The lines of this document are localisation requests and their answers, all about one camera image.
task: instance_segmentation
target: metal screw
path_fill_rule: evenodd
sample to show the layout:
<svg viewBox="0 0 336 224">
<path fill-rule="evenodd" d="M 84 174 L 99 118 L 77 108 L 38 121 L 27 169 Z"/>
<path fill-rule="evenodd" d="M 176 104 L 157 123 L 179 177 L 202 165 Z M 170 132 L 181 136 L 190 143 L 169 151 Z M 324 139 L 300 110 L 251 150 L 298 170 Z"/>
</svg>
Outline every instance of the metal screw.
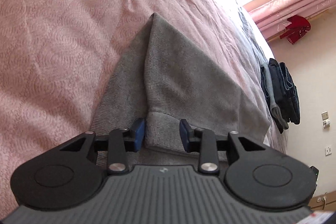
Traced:
<svg viewBox="0 0 336 224">
<path fill-rule="evenodd" d="M 121 164 L 119 162 L 113 163 L 109 166 L 109 169 L 116 172 L 121 172 L 126 169 L 126 166 L 124 164 Z"/>
<path fill-rule="evenodd" d="M 211 172 L 211 171 L 215 171 L 215 170 L 217 170 L 218 166 L 217 166 L 217 164 L 214 164 L 214 163 L 212 163 L 212 162 L 206 162 L 206 163 L 203 163 L 203 164 L 201 165 L 201 168 L 202 168 L 202 170 L 204 170 L 204 171 L 209 171 L 209 172 Z"/>
</svg>

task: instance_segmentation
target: electrical outlet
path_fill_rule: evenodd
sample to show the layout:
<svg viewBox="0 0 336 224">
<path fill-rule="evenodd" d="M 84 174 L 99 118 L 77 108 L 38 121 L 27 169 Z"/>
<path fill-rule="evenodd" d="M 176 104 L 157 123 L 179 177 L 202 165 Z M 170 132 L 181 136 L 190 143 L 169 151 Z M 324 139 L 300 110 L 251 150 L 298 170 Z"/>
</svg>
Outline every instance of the electrical outlet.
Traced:
<svg viewBox="0 0 336 224">
<path fill-rule="evenodd" d="M 329 119 L 328 111 L 322 112 L 321 115 L 322 115 L 322 120 Z"/>
<path fill-rule="evenodd" d="M 330 155 L 331 154 L 331 146 L 328 146 L 325 148 L 325 155 Z"/>
</svg>

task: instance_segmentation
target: red decoration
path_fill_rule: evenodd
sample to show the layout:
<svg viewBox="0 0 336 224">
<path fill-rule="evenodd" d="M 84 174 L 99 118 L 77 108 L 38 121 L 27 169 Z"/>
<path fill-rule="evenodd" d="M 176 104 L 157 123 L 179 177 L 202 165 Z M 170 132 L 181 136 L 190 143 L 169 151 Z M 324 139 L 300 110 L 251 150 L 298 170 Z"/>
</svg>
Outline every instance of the red decoration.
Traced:
<svg viewBox="0 0 336 224">
<path fill-rule="evenodd" d="M 311 29 L 310 23 L 304 17 L 294 15 L 287 20 L 291 24 L 286 27 L 287 32 L 280 35 L 280 39 L 286 37 L 291 44 L 297 42 Z"/>
</svg>

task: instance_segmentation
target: curtain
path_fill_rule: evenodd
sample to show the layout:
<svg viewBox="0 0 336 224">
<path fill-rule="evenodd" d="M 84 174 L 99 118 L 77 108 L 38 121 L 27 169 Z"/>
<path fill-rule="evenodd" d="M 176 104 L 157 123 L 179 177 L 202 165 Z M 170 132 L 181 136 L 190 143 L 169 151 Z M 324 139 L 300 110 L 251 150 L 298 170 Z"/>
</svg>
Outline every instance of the curtain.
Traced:
<svg viewBox="0 0 336 224">
<path fill-rule="evenodd" d="M 290 24 L 287 19 L 293 15 L 309 19 L 335 4 L 336 0 L 271 0 L 249 14 L 267 39 L 282 33 Z"/>
</svg>

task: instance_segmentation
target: bed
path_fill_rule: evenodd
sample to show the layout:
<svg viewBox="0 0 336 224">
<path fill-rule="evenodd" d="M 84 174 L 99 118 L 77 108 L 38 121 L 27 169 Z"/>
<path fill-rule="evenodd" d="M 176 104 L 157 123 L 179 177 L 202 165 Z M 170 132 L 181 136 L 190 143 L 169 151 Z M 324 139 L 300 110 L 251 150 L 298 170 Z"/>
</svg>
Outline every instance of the bed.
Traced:
<svg viewBox="0 0 336 224">
<path fill-rule="evenodd" d="M 230 75 L 270 121 L 264 143 L 286 152 L 251 52 L 273 54 L 235 0 L 1 0 L 0 219 L 17 206 L 12 172 L 90 128 L 116 64 L 154 12 Z"/>
</svg>

